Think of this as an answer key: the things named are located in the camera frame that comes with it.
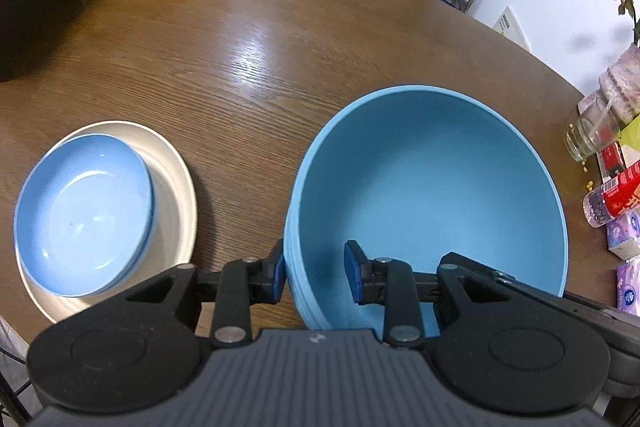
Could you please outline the small blue dish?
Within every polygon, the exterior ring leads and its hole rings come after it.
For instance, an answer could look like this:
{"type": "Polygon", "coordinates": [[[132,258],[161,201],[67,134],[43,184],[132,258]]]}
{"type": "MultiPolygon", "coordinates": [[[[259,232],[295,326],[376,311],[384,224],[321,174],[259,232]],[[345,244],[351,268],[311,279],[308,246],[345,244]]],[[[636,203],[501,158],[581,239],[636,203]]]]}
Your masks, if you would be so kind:
{"type": "Polygon", "coordinates": [[[29,173],[15,205],[14,247],[37,286],[60,297],[91,296],[143,257],[155,218],[142,157],[113,135],[78,135],[29,173]]]}

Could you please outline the green snack bag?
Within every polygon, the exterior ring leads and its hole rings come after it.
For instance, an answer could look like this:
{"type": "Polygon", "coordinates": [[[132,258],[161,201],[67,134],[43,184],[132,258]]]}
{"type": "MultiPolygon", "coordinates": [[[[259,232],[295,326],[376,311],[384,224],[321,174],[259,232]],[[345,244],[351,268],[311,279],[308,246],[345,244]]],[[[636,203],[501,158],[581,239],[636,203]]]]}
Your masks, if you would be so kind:
{"type": "Polygon", "coordinates": [[[640,150],[640,115],[634,118],[620,132],[620,145],[630,147],[639,152],[640,150]]]}

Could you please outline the large purple tissue pack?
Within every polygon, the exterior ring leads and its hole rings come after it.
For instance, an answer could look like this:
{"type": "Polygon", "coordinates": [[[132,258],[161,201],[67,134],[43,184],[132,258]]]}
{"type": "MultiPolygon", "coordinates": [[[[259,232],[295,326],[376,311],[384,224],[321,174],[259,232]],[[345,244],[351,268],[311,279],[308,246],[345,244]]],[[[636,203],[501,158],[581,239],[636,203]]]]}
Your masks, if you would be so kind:
{"type": "Polygon", "coordinates": [[[617,308],[638,317],[640,313],[640,260],[636,256],[616,268],[617,308]]]}

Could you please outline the blue bowl front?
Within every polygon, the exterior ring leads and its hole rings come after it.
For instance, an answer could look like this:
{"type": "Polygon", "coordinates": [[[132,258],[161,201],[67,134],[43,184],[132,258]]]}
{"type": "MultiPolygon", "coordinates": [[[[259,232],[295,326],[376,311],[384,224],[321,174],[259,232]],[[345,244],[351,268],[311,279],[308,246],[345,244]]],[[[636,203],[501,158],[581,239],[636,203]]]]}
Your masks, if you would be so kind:
{"type": "Polygon", "coordinates": [[[310,329],[372,329],[377,305],[352,300],[344,246],[432,273],[457,253],[562,295],[564,211],[536,150],[467,95],[410,84],[340,110],[300,164],[284,227],[294,303],[310,329]]]}

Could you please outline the white paper sign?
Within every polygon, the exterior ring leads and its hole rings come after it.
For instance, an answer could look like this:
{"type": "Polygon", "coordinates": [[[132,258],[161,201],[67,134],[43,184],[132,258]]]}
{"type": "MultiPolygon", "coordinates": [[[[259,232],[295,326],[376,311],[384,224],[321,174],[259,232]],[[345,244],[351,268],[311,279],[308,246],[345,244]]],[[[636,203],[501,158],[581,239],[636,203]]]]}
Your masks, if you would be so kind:
{"type": "Polygon", "coordinates": [[[496,20],[494,26],[492,26],[492,29],[494,31],[497,31],[498,34],[502,35],[504,38],[507,38],[508,40],[514,42],[527,52],[532,52],[529,41],[524,34],[520,23],[518,22],[518,18],[509,5],[504,8],[502,13],[498,17],[498,20],[496,20]]]}

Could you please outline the pink vase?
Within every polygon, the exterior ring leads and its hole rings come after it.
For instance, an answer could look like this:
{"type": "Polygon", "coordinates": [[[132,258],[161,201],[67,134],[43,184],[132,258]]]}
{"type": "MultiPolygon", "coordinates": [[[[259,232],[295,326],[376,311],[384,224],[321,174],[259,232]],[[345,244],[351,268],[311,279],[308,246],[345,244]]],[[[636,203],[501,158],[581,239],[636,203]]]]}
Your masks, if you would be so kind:
{"type": "Polygon", "coordinates": [[[624,126],[639,115],[639,54],[638,46],[631,44],[599,77],[604,103],[624,126]]]}

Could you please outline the cream plate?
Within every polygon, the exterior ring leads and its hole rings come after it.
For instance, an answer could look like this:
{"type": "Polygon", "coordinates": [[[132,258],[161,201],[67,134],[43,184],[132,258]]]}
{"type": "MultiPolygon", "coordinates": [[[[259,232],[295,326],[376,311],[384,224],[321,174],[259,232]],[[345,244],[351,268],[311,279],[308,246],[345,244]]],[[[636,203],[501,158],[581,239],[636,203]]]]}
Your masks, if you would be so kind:
{"type": "Polygon", "coordinates": [[[67,298],[55,296],[38,286],[23,268],[18,269],[32,302],[52,323],[110,298],[175,265],[191,261],[198,228],[198,205],[193,181],[178,150],[156,131],[124,120],[87,124],[58,140],[63,144],[79,135],[104,133],[131,146],[150,169],[156,197],[156,222],[151,244],[132,270],[117,284],[99,294],[67,298]]]}

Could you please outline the drinking glass with straw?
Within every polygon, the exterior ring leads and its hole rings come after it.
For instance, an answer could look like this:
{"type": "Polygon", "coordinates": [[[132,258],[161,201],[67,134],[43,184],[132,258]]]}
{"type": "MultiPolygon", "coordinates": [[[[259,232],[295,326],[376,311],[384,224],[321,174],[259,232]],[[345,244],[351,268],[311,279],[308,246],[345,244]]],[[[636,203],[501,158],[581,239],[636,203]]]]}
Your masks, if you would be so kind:
{"type": "Polygon", "coordinates": [[[614,143],[620,124],[613,112],[613,102],[594,100],[571,124],[564,136],[570,157],[583,161],[614,143]]]}

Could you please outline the small purple tissue pack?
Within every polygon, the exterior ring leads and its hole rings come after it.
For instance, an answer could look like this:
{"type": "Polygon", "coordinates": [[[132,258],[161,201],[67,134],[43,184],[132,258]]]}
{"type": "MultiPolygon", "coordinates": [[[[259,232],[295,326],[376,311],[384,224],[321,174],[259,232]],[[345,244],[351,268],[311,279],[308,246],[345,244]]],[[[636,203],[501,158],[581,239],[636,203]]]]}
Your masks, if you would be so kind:
{"type": "Polygon", "coordinates": [[[640,223],[637,209],[631,209],[605,225],[608,250],[623,261],[639,254],[640,223]]]}

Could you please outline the red label water bottle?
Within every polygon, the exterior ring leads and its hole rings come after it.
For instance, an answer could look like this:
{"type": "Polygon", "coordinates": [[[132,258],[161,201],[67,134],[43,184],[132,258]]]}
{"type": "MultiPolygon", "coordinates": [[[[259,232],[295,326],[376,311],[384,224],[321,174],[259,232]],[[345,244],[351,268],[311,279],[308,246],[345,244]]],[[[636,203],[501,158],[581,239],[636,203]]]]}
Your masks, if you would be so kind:
{"type": "Polygon", "coordinates": [[[605,184],[589,192],[582,200],[588,225],[600,228],[639,206],[640,168],[636,162],[605,184]]]}

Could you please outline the red flat box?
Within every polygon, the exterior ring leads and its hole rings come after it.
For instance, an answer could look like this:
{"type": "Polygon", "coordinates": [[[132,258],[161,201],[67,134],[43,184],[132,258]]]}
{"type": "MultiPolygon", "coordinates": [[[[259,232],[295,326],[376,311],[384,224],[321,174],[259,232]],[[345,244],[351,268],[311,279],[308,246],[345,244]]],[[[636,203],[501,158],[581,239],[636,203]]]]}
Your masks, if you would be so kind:
{"type": "Polygon", "coordinates": [[[615,178],[626,169],[622,148],[617,141],[597,153],[597,161],[604,182],[615,178]]]}

